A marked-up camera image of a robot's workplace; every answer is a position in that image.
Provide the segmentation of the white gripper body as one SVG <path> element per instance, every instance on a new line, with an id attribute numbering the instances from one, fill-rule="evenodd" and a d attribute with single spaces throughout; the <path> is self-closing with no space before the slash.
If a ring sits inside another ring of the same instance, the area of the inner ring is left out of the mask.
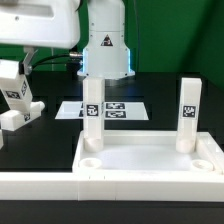
<path id="1" fill-rule="evenodd" d="M 0 0 L 0 43 L 70 49 L 80 40 L 81 0 Z"/>

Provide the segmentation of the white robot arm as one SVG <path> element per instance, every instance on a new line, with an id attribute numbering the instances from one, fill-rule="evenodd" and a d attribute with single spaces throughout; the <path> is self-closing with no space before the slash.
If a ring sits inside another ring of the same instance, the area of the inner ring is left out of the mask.
<path id="1" fill-rule="evenodd" d="M 122 0 L 0 0 L 0 43 L 71 49 L 80 40 L 79 9 L 87 3 L 89 40 L 80 76 L 132 77 Z"/>

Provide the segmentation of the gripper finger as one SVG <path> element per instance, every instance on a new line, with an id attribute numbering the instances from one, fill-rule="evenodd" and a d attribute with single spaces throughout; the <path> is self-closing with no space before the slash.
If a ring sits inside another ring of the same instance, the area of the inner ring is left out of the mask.
<path id="1" fill-rule="evenodd" d="M 33 46 L 24 46 L 23 51 L 25 58 L 19 62 L 19 74 L 29 75 L 32 72 L 32 59 L 37 52 L 37 49 Z"/>

